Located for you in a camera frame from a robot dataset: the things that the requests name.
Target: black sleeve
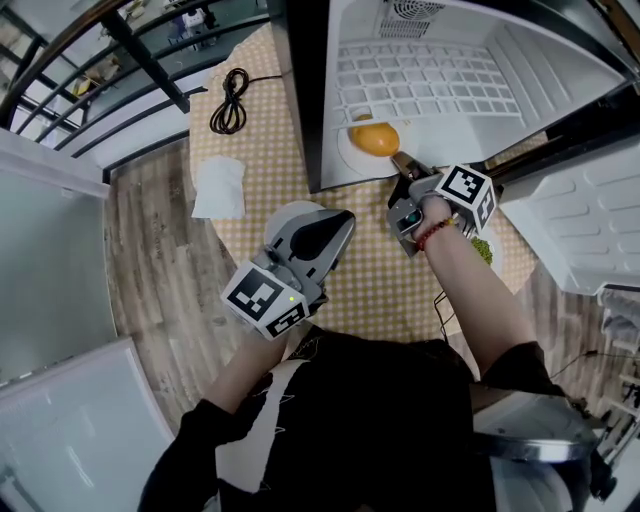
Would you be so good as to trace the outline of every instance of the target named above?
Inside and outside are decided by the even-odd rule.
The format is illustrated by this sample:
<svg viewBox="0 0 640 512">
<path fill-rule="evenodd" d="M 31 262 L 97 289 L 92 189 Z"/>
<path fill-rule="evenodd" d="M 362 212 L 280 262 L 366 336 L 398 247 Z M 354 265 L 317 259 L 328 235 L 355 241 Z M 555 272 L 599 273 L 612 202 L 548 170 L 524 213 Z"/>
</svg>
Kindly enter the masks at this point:
<svg viewBox="0 0 640 512">
<path fill-rule="evenodd" d="M 544 352 L 535 341 L 507 350 L 481 382 L 492 388 L 564 396 L 562 388 L 551 382 L 544 367 Z"/>
<path fill-rule="evenodd" d="M 201 400 L 182 417 L 178 436 L 151 472 L 138 512 L 200 512 L 218 492 L 215 449 L 227 442 L 233 431 L 232 415 Z"/>
</svg>

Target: white plate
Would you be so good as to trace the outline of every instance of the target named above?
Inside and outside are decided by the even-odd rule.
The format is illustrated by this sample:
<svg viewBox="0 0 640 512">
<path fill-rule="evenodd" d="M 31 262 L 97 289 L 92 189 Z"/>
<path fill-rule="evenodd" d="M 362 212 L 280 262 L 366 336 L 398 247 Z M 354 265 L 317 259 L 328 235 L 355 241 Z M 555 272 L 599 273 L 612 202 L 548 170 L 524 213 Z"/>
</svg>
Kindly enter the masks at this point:
<svg viewBox="0 0 640 512">
<path fill-rule="evenodd" d="M 400 149 L 409 155 L 418 152 L 416 130 L 411 129 L 411 121 L 392 121 L 389 123 L 398 132 Z M 338 153 L 347 166 L 366 178 L 386 178 L 398 173 L 388 156 L 373 156 L 353 145 L 349 138 L 349 129 L 338 130 Z"/>
<path fill-rule="evenodd" d="M 302 215 L 303 213 L 316 212 L 318 210 L 324 210 L 324 206 L 314 203 L 312 201 L 293 201 L 285 204 L 283 207 L 278 208 L 276 212 L 269 217 L 267 225 L 264 229 L 264 243 L 268 245 L 278 234 L 278 231 L 296 215 Z"/>
<path fill-rule="evenodd" d="M 496 234 L 496 232 L 493 229 L 487 226 L 482 230 L 482 235 L 474 236 L 473 238 L 479 238 L 480 240 L 486 240 L 487 242 L 489 242 L 489 249 L 491 250 L 491 254 L 493 255 L 493 261 L 491 262 L 491 269 L 495 272 L 497 276 L 501 276 L 503 251 L 502 251 L 502 241 L 500 240 L 500 237 Z"/>
</svg>

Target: white print on shirt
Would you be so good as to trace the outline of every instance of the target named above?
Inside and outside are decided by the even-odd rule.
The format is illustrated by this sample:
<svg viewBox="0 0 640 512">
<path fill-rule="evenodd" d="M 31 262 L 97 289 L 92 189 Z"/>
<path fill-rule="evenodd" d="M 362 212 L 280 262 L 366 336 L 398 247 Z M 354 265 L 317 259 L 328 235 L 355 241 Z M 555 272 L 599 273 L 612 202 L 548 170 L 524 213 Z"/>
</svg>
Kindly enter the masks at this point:
<svg viewBox="0 0 640 512">
<path fill-rule="evenodd" d="M 276 434 L 284 432 L 283 428 L 277 427 L 280 403 L 293 398 L 284 392 L 303 363 L 306 361 L 302 359 L 284 361 L 271 370 L 273 381 L 251 430 L 243 439 L 216 448 L 218 478 L 245 492 L 256 493 L 265 489 L 262 479 L 271 446 Z"/>
</svg>

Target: yellow and white tablecloth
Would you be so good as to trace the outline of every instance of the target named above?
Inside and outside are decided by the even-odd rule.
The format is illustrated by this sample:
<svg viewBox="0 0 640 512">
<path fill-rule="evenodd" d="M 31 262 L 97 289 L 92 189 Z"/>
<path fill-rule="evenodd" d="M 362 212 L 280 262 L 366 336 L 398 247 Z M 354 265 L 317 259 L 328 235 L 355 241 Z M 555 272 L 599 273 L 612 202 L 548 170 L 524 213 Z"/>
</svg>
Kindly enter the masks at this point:
<svg viewBox="0 0 640 512">
<path fill-rule="evenodd" d="M 291 201 L 306 199 L 327 208 L 351 210 L 356 215 L 355 236 L 337 270 L 325 282 L 329 303 L 311 319 L 313 323 L 367 339 L 415 341 L 441 337 L 433 307 L 440 285 L 424 257 L 407 258 L 386 224 L 387 200 L 396 179 L 311 196 L 281 80 L 249 86 L 242 97 L 248 117 L 242 131 L 231 136 L 212 133 L 209 118 L 224 99 L 221 82 L 235 67 L 246 69 L 251 78 L 280 74 L 270 25 L 254 32 L 227 61 L 212 69 L 207 92 L 191 97 L 190 165 L 194 183 L 199 164 L 212 156 L 236 158 L 246 165 L 246 216 L 214 221 L 233 259 L 239 263 L 251 258 L 263 244 L 267 219 Z M 536 258 L 499 211 L 491 227 L 502 240 L 501 277 L 515 293 L 533 271 Z M 443 316 L 449 316 L 446 301 L 441 308 Z M 447 324 L 447 332 L 456 331 L 459 326 L 454 319 Z"/>
</svg>

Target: fan grille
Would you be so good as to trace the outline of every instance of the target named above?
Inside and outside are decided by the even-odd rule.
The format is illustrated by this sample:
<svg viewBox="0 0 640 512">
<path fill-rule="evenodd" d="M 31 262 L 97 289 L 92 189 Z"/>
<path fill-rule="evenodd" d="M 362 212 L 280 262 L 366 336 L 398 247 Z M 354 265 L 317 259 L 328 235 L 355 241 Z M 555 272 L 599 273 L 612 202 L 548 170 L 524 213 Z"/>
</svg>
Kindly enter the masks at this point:
<svg viewBox="0 0 640 512">
<path fill-rule="evenodd" d="M 444 8 L 444 5 L 423 0 L 396 0 L 393 9 L 405 20 L 426 20 Z"/>
</svg>

